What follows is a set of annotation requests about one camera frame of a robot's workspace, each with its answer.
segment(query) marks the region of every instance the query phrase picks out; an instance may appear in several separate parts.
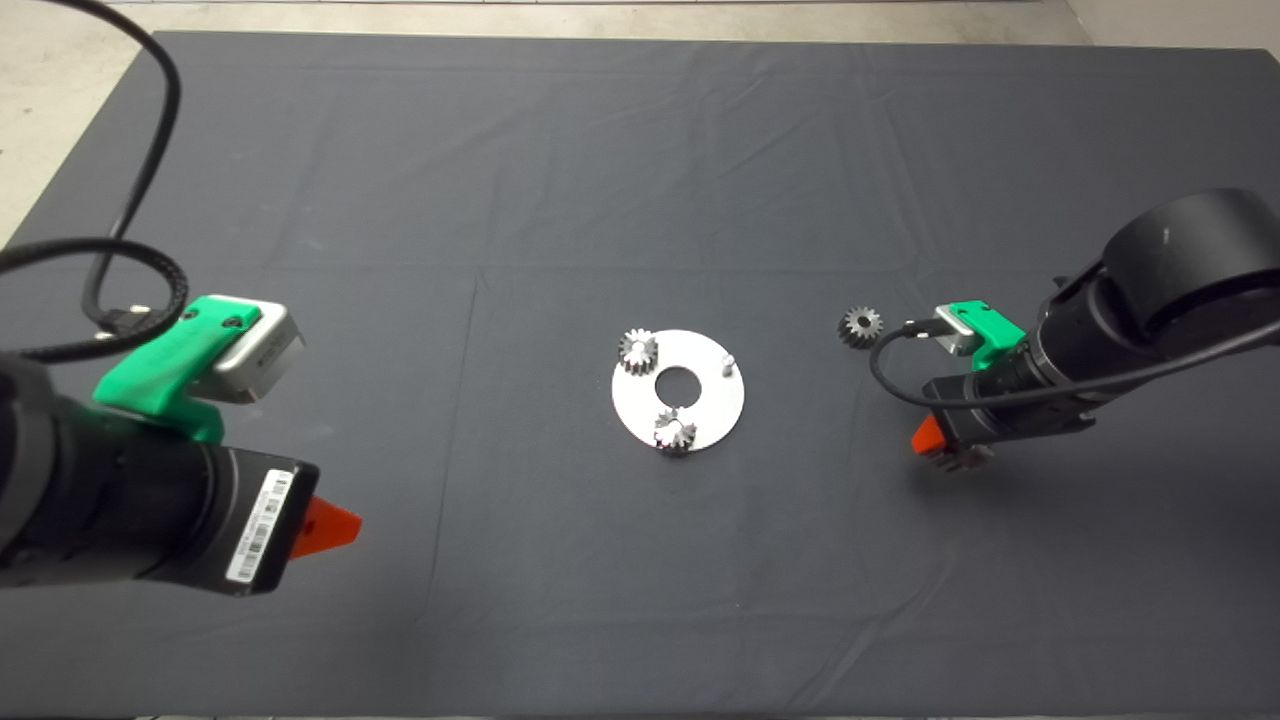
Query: white label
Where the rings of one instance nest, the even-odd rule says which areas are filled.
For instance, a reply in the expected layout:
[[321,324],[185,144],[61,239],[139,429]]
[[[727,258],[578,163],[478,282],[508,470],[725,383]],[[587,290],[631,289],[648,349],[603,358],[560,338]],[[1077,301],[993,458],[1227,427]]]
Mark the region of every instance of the white label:
[[271,530],[275,529],[275,520],[284,507],[284,496],[289,495],[289,486],[293,484],[293,473],[284,470],[269,470],[262,480],[262,489],[257,491],[257,502],[253,503],[253,512],[244,524],[244,533],[236,546],[236,555],[232,564],[227,566],[227,579],[233,583],[252,583],[257,575],[257,564],[262,560],[266,543],[271,541]]

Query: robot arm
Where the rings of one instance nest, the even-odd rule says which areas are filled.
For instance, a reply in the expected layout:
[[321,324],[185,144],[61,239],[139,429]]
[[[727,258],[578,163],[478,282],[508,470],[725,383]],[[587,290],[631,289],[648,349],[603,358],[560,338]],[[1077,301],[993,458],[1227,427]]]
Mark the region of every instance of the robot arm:
[[253,401],[302,340],[283,306],[206,296],[108,373],[88,407],[0,354],[0,588],[147,579],[270,592],[285,564],[349,543],[315,465],[220,445],[196,397]]
[[[877,378],[932,410],[916,452],[973,466],[992,443],[1083,430],[1094,410],[1155,378],[1277,342],[1280,219],[1243,190],[1183,197],[1129,223],[1059,284],[1027,333],[983,302],[957,302],[882,338]],[[934,378],[924,396],[893,387],[879,351],[911,336],[973,355],[973,372]]]

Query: black cable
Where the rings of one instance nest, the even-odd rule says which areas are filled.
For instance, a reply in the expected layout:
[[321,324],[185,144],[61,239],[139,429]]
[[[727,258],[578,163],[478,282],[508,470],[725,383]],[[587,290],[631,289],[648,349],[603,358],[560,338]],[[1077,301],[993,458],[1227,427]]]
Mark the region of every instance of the black cable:
[[[133,217],[142,205],[142,199],[146,196],[147,188],[151,187],[151,181],[155,178],[160,160],[169,146],[173,127],[178,122],[178,105],[182,100],[182,79],[178,77],[178,67],[174,64],[173,58],[169,56],[169,53],[147,31],[102,3],[96,0],[45,0],[45,3],[64,5],[109,23],[150,53],[164,73],[164,105],[160,109],[160,119],[156,122],[155,135],[151,136],[151,145],[142,159],[142,167],[138,169],[137,177],[133,178],[133,186],[124,199],[124,206],[120,209],[120,214],[115,218],[115,222],[111,223],[111,229],[106,233],[111,240],[123,240],[124,233],[128,232],[129,224],[133,222]],[[81,292],[81,310],[104,331],[116,332],[118,328],[113,323],[114,315],[102,310],[100,305],[102,281],[106,277],[106,269],[110,264],[111,254],[108,252],[93,259]]]
[[1140,370],[1116,373],[1114,375],[1105,375],[1091,380],[1080,380],[1050,388],[1010,392],[1005,395],[993,395],[989,397],[978,397],[972,400],[936,400],[932,397],[925,397],[923,395],[914,395],[911,392],[908,392],[897,387],[896,384],[893,384],[892,380],[884,377],[884,370],[881,368],[879,364],[881,354],[884,352],[884,348],[888,347],[888,345],[895,340],[904,337],[919,337],[920,332],[922,332],[920,325],[913,327],[911,324],[908,324],[882,336],[879,338],[879,342],[877,342],[876,346],[872,347],[869,357],[872,375],[881,386],[883,386],[886,392],[901,400],[902,402],[909,402],[911,405],[919,405],[922,407],[929,407],[933,410],[974,410],[978,407],[1009,407],[1012,405],[1027,405],[1030,402],[1041,402],[1046,400],[1066,397],[1069,395],[1080,395],[1083,392],[1100,392],[1100,391],[1115,389],[1117,387],[1142,383],[1147,380],[1153,380],[1156,378],[1162,378],[1165,375],[1171,375],[1174,373],[1187,370],[1197,365],[1203,365],[1204,363],[1208,363],[1210,360],[1216,360],[1224,355],[1230,355],[1239,350],[1244,350],[1252,345],[1272,340],[1272,336],[1280,333],[1280,320],[1267,323],[1266,325],[1262,325],[1257,329],[1238,334],[1230,340],[1225,340],[1222,342],[1219,342],[1217,345],[1211,345],[1189,355],[1183,355],[1181,357],[1175,357],[1172,360],[1165,360],[1164,363],[1157,363],[1155,365],[1143,368]]
[[52,260],[54,258],[83,255],[87,252],[123,255],[160,273],[169,286],[169,304],[159,313],[148,313],[146,319],[137,327],[122,332],[116,337],[28,347],[12,352],[41,363],[72,363],[106,357],[108,355],[124,352],[155,340],[182,315],[182,310],[187,305],[187,292],[189,290],[187,275],[182,272],[182,268],[164,252],[129,240],[73,237],[17,245],[0,251],[0,274],[26,268],[27,265],[35,265],[36,263],[44,263],[45,260]]

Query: circular metal plate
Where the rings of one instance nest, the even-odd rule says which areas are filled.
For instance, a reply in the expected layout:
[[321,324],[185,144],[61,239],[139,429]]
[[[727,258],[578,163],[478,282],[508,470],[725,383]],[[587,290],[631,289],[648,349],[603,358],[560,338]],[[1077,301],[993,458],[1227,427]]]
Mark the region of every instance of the circular metal plate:
[[698,432],[690,451],[710,447],[724,438],[746,401],[742,369],[733,360],[732,372],[724,374],[728,351],[714,340],[690,331],[659,331],[658,363],[643,375],[632,375],[621,365],[613,368],[613,409],[622,424],[640,442],[655,447],[654,421],[667,406],[658,398],[658,375],[668,368],[684,368],[698,377],[703,386],[698,402],[680,409],[680,420],[694,423]]

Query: green 3d-printed bracket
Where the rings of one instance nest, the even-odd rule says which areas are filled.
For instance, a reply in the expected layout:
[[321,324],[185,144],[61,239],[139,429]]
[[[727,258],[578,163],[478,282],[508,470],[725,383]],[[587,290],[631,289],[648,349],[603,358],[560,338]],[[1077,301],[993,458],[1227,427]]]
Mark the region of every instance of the green 3d-printed bracket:
[[973,352],[974,372],[986,370],[992,363],[1012,350],[1027,336],[1000,313],[982,300],[952,302],[951,314],[982,338],[982,345]]
[[192,400],[187,386],[261,314],[256,305],[197,297],[164,334],[102,375],[93,400],[180,430],[198,442],[221,442],[223,418],[218,409]]

